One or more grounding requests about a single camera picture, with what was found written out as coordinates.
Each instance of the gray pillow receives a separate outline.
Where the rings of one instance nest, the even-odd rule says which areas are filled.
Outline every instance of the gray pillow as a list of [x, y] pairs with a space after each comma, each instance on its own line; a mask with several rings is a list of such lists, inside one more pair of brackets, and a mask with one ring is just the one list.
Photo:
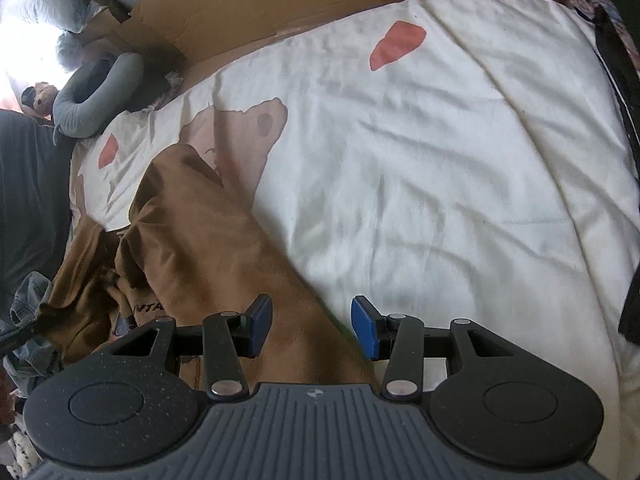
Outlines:
[[53, 122], [56, 125], [54, 143], [59, 134], [84, 139], [101, 133], [104, 127], [125, 106], [142, 81], [144, 62], [140, 54], [120, 54], [104, 81], [84, 100], [79, 99], [79, 89], [88, 81], [104, 74], [105, 60], [81, 66], [71, 76], [53, 103]]

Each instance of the denim jeans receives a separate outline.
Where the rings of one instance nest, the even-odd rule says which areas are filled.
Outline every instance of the denim jeans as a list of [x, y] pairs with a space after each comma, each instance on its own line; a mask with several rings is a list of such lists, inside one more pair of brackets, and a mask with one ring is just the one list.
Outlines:
[[[12, 323], [0, 320], [2, 331], [34, 320], [40, 303], [49, 299], [51, 289], [52, 283], [45, 276], [39, 272], [29, 274], [14, 295], [9, 312]], [[37, 335], [7, 355], [2, 364], [23, 397], [27, 397], [40, 382], [62, 370], [56, 349]]]

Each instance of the teddy bear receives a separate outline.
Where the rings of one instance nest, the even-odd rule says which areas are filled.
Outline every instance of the teddy bear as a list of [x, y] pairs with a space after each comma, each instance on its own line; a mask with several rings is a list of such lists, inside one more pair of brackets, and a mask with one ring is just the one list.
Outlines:
[[267, 156], [287, 123], [288, 110], [279, 98], [247, 111], [210, 106], [180, 131], [180, 141], [193, 146], [222, 180], [223, 187], [251, 207], [267, 165]]
[[58, 89], [45, 81], [29, 86], [22, 92], [22, 104], [34, 110], [40, 117], [51, 118], [53, 101], [56, 100]]

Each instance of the bedsheet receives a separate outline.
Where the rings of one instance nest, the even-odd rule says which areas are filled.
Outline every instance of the bedsheet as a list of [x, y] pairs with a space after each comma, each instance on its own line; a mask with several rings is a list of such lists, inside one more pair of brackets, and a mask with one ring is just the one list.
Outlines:
[[606, 412], [592, 465], [640, 472], [640, 352], [616, 331], [638, 183], [573, 11], [407, 0], [265, 47], [80, 142], [74, 207], [125, 226], [147, 165], [178, 141], [338, 320], [364, 294], [428, 326], [477, 321], [590, 384]]

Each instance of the gray fabric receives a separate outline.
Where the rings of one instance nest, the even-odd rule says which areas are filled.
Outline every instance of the gray fabric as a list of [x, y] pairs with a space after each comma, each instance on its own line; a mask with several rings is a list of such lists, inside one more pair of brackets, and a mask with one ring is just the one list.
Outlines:
[[69, 171], [75, 139], [58, 147], [52, 128], [0, 110], [0, 319], [25, 277], [58, 272], [69, 236]]
[[[11, 323], [0, 320], [2, 332], [20, 323], [35, 320], [38, 307], [49, 299], [52, 288], [51, 281], [39, 272], [29, 274], [15, 293], [10, 310]], [[62, 370], [59, 352], [49, 341], [37, 335], [5, 356], [2, 364], [23, 397], [27, 397], [42, 381]]]
[[100, 64], [103, 61], [81, 66], [58, 93], [53, 103], [54, 143], [58, 142], [59, 134], [84, 139], [101, 133], [101, 128], [125, 110], [128, 99], [142, 81], [144, 62], [140, 54], [120, 54], [104, 82], [82, 102], [78, 99], [78, 89], [84, 88], [96, 72], [104, 70]]

